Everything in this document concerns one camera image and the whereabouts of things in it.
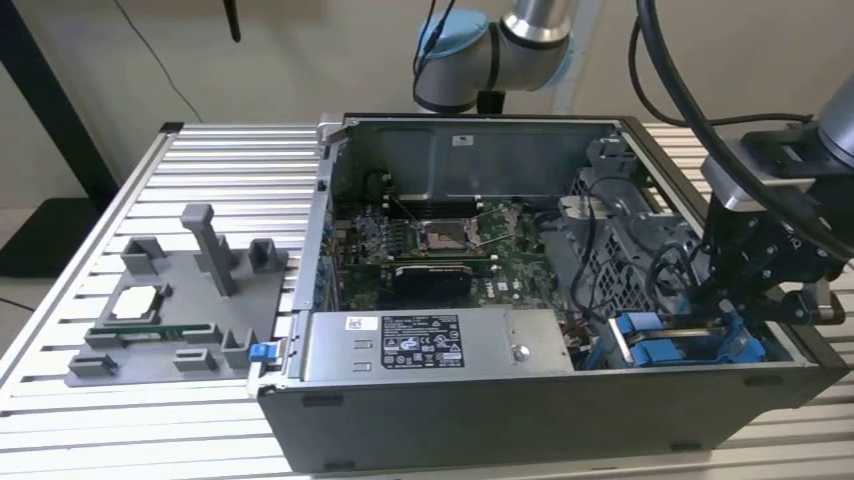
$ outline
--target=black cable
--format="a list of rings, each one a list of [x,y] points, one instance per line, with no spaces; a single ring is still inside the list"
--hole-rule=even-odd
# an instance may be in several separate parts
[[[699,279],[696,278],[694,269],[691,268],[690,256],[683,250],[683,245],[679,242],[667,242],[655,252],[655,256],[652,257],[652,261],[650,262],[650,269],[647,271],[644,282],[647,297],[654,299],[658,308],[660,308],[660,302],[658,301],[655,286],[658,285],[658,276],[660,275],[662,271],[664,271],[666,268],[674,266],[674,264],[663,262],[664,255],[667,255],[667,253],[671,251],[676,252],[676,255],[679,257],[679,261],[676,262],[675,266],[679,267],[682,273],[688,278],[688,288],[694,289],[699,286]]]
[[[640,77],[638,75],[638,38],[640,37],[640,22],[635,18],[635,24],[631,27],[631,36],[628,38],[628,79],[631,80],[631,88],[635,91],[638,100],[643,104],[647,112],[660,121],[674,125],[676,127],[687,127],[688,124],[684,120],[668,117],[652,104],[652,101],[646,96],[643,91],[643,85],[640,84]],[[739,115],[736,117],[716,118],[708,120],[708,123],[715,126],[735,125],[739,123],[766,122],[766,121],[783,121],[783,122],[800,122],[808,123],[812,120],[812,115],[800,115],[796,113],[759,113],[755,115]]]
[[[854,257],[854,249],[846,245],[822,226],[816,218],[800,216],[798,209],[791,208],[780,196],[776,195],[756,179],[747,167],[738,160],[723,140],[718,136],[708,119],[696,105],[688,92],[676,67],[672,63],[670,51],[664,44],[655,0],[636,0],[640,31],[646,41],[650,59],[662,79],[670,98],[679,113],[696,135],[708,155],[715,159],[724,173],[735,180],[744,193],[764,207],[776,220],[787,225],[792,233],[810,241],[838,259],[847,261]]]
[[[412,79],[412,98],[415,98],[415,87],[417,86],[417,80],[421,78],[421,73],[424,73],[424,68],[427,67],[427,63],[429,63],[429,59],[427,56],[429,52],[432,52],[433,48],[436,48],[436,43],[439,42],[439,37],[441,36],[441,31],[444,30],[444,22],[448,19],[448,15],[451,14],[451,10],[453,9],[453,4],[456,0],[451,0],[448,2],[448,6],[444,8],[444,13],[441,14],[441,18],[439,19],[439,23],[432,29],[429,33],[429,37],[427,38],[427,43],[424,43],[424,52],[420,55],[420,62],[417,63],[417,67],[415,68],[415,78]],[[424,28],[429,24],[429,17],[427,17],[427,23],[424,24]]]
[[[575,271],[575,275],[572,276],[572,282],[570,283],[570,300],[572,300],[572,305],[582,312],[587,320],[592,320],[600,325],[604,325],[606,319],[594,312],[587,306],[582,303],[578,298],[578,287],[580,285],[582,277],[584,275],[584,271],[590,266],[590,260],[592,258],[592,249],[594,243],[596,239],[596,215],[592,210],[592,204],[590,202],[590,197],[587,197],[587,241],[584,243],[584,250],[582,252],[582,264]]]
[[[424,44],[424,35],[427,34],[427,26],[429,25],[429,18],[436,10],[436,0],[429,2],[429,11],[427,12],[427,20],[424,20],[424,26],[421,27],[421,34],[417,36],[417,48],[415,49],[415,56],[412,57],[412,75],[416,72],[417,57],[421,51],[421,45]]]
[[[156,60],[157,64],[160,65],[160,70],[163,70],[163,74],[165,75],[165,79],[169,82],[169,86],[172,87],[172,90],[175,91],[177,96],[181,97],[181,100],[187,104],[187,107],[189,107],[189,110],[192,110],[192,113],[196,116],[196,119],[199,120],[199,123],[204,123],[204,121],[201,120],[201,115],[199,115],[199,111],[192,106],[192,103],[189,103],[189,100],[187,100],[187,97],[184,96],[181,91],[177,89],[177,86],[175,85],[175,81],[172,81],[172,76],[169,75],[169,71],[167,70],[165,65],[163,64],[163,61],[160,60],[160,57],[157,56],[157,53],[155,52],[155,49],[152,48],[151,44],[148,43],[148,40],[145,40],[145,37],[143,36],[141,32],[136,28],[136,25],[133,24],[133,20],[131,20],[131,16],[128,15],[128,12],[124,10],[124,7],[121,6],[121,3],[118,3],[118,0],[112,0],[112,3],[116,4],[116,8],[121,12],[121,16],[127,20],[128,25],[131,26],[131,29],[136,33],[136,36],[139,37],[139,39],[143,41],[143,44],[145,45],[145,48],[148,48],[148,51],[151,52],[151,55],[155,57],[155,60]]]
[[[28,307],[28,306],[26,306],[26,305],[24,305],[22,303],[17,303],[14,300],[9,300],[8,298],[2,298],[2,297],[0,297],[0,302],[1,302],[1,303],[8,303],[9,305],[12,305],[12,306],[14,306],[14,307],[17,307],[17,308],[21,308],[21,309],[24,309],[24,310],[26,310],[26,311],[29,311],[29,312],[34,312],[34,311],[36,311],[36,309],[34,309],[34,308]]]

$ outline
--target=aluminum extrusion table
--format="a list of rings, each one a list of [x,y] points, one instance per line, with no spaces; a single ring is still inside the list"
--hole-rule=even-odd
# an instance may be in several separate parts
[[[707,196],[706,151],[692,133],[662,124],[647,129]],[[213,226],[232,247],[269,237],[288,248],[276,325],[287,331],[316,163],[313,126],[187,125],[157,136],[0,361],[0,478],[301,477],[289,473],[241,380],[72,389],[62,377],[92,326],[85,319],[97,316],[124,270],[118,252],[128,238],[156,235],[167,250],[195,248],[179,221],[187,202],[213,205]],[[854,271],[832,287],[854,312]],[[819,330],[854,364],[854,321]],[[369,478],[603,476],[854,478],[854,374],[803,408],[763,414],[712,452]]]

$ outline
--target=robotic arm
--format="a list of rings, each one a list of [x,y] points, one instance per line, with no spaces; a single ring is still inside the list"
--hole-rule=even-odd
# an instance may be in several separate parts
[[[804,217],[820,219],[854,244],[848,192],[854,189],[854,75],[818,120],[779,131],[751,132],[730,150],[742,164]],[[727,298],[748,318],[790,324],[838,324],[844,309],[828,282],[846,260],[798,235],[747,195],[714,157],[703,164],[712,187],[703,244],[708,278],[691,296],[700,311]],[[783,282],[803,289],[782,299],[766,292]]]
[[[570,6],[568,0],[517,0],[492,23],[473,10],[432,15],[413,72],[419,107],[463,113],[480,92],[536,90],[560,78],[570,62]]]
[[[707,278],[690,293],[691,315],[736,308],[744,318],[796,325],[838,324],[830,292],[854,256],[847,191],[854,187],[854,77],[816,122],[752,132],[740,143],[718,136],[684,86],[663,41],[654,0],[636,0],[638,22],[656,72],[710,158],[714,195],[703,234]],[[802,282],[774,298],[770,289]]]

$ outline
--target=warning label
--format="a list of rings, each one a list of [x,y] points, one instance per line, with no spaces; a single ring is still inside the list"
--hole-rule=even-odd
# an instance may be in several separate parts
[[[383,317],[383,367],[463,367],[463,338],[456,315]]]

